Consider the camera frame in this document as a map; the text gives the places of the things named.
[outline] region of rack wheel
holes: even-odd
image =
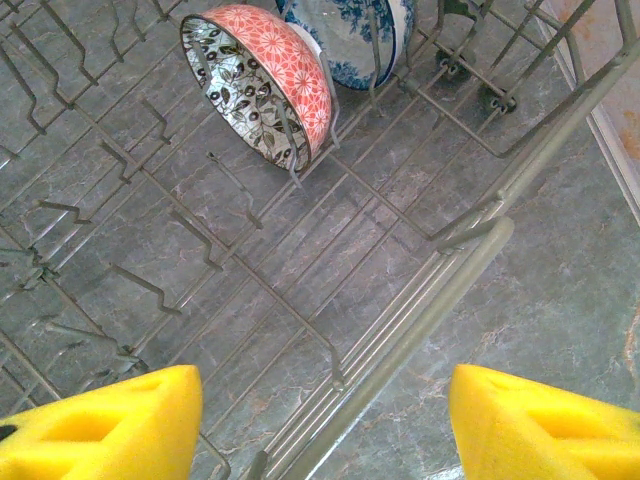
[[[460,55],[460,58],[467,62],[470,65],[473,65],[474,59],[467,58],[469,55]],[[471,72],[464,68],[462,64],[455,62],[451,64],[450,62],[451,55],[444,52],[443,50],[438,50],[436,53],[436,67],[438,69],[444,67],[445,65],[449,66],[447,72],[441,77],[441,80],[444,80],[447,83],[451,84],[461,84],[466,82],[471,78]]]
[[[516,97],[511,97],[507,100],[506,105],[502,105],[500,102],[500,96],[494,92],[487,85],[482,85],[478,90],[478,97],[480,99],[480,104],[482,108],[484,108],[488,113],[493,113],[493,111],[497,108],[501,110],[501,113],[513,113],[516,108],[518,108],[518,101]]]

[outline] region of red patterned bowl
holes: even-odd
[[[308,167],[329,130],[331,97],[322,67],[304,40],[275,15],[249,5],[189,15],[180,33],[193,74],[236,133],[288,169],[293,155],[276,108],[280,98],[298,147],[296,170]]]

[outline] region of floral pattern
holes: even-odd
[[[276,0],[280,11],[287,0]],[[384,83],[409,43],[413,27],[413,0],[375,0]],[[333,79],[349,88],[366,90],[375,72],[367,0],[296,0],[286,20],[303,27],[327,52]]]
[[[329,130],[331,97],[304,41],[276,16],[248,5],[188,16],[181,34],[196,79],[236,133],[267,160],[288,169],[293,156],[276,107],[280,98],[298,147],[296,170],[310,165]],[[196,42],[212,72],[210,83]]]

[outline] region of marble floor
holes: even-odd
[[[176,26],[158,21],[152,2],[139,2],[136,13],[148,26],[145,42],[129,23],[118,26],[122,63],[109,43],[109,2],[51,4],[86,44],[87,70],[101,77],[98,86],[85,88],[77,51],[52,33],[55,24],[36,12],[38,2],[20,3],[18,15],[0,5],[0,33],[9,39],[3,45],[38,99],[35,118],[47,128],[46,136],[34,133],[26,120],[29,98],[0,62],[8,85],[0,94],[0,144],[20,155],[0,157],[0,248],[31,248],[48,272],[46,282],[24,290],[19,286],[33,275],[35,257],[0,258],[0,331],[50,380],[36,378],[3,340],[0,416],[145,368],[193,363],[205,384],[202,432],[238,478],[330,372],[326,349],[301,329],[300,318],[312,318],[317,333],[344,355],[433,252],[433,242],[406,222],[382,242],[398,217],[352,175],[341,180],[344,170],[331,157],[304,179],[304,191],[270,204],[286,190],[287,173],[239,141],[203,102],[184,68]],[[172,16],[179,20],[210,4],[183,2]],[[115,2],[123,19],[132,5]],[[419,2],[424,29],[433,25],[434,5]],[[496,5],[514,21],[524,16],[520,2]],[[50,79],[37,74],[28,49],[10,33],[12,19],[24,21],[25,35],[60,72],[60,91],[77,99],[75,110],[60,109]],[[462,30],[449,20],[445,27],[442,41],[454,45]],[[509,33],[495,19],[488,27],[478,47],[481,68]],[[529,33],[537,35],[535,24]],[[496,75],[509,78],[535,54],[517,42]],[[434,56],[431,48],[416,59],[417,82],[435,74]],[[438,82],[431,93],[447,108],[469,95],[457,115],[475,129],[486,118],[476,89],[473,82]],[[568,91],[548,59],[518,94],[518,109],[490,124],[483,139],[505,149]],[[506,160],[468,144],[451,123],[434,133],[436,111],[395,83],[379,92],[384,115],[366,115],[335,158],[398,209],[410,207],[407,215],[420,229],[436,231],[473,205]],[[338,95],[344,126],[368,97],[343,88]],[[171,145],[159,140],[143,97],[167,112]],[[105,138],[127,158],[105,150]],[[264,228],[251,226],[247,198],[207,152],[252,194],[252,212]],[[77,216],[42,208],[41,200],[75,206]],[[508,215],[516,229],[502,253],[314,478],[463,478],[447,411],[450,375],[462,362],[640,409],[640,231],[586,122]],[[215,232],[219,243],[203,245],[203,229]],[[151,281],[164,297],[118,275],[114,264]],[[102,329],[121,353],[139,357],[138,368],[114,367],[112,344],[78,342],[68,332],[47,330],[51,321]],[[192,478],[221,474],[219,462],[199,446]]]

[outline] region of dishwasher rack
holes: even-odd
[[[503,214],[640,56],[628,1],[615,2],[622,49],[589,78],[571,28],[593,0],[563,24],[541,0],[496,3],[419,2],[406,64],[369,97],[340,90],[335,138],[298,179],[245,149],[183,68],[179,19],[208,2],[3,0],[0,415],[194,363],[193,478],[307,477],[499,253],[513,231]],[[535,111],[518,94],[561,42],[576,87]],[[430,163],[442,137],[455,148]],[[440,184],[457,198],[445,179],[472,155],[504,159],[500,174],[455,209],[425,208]]]

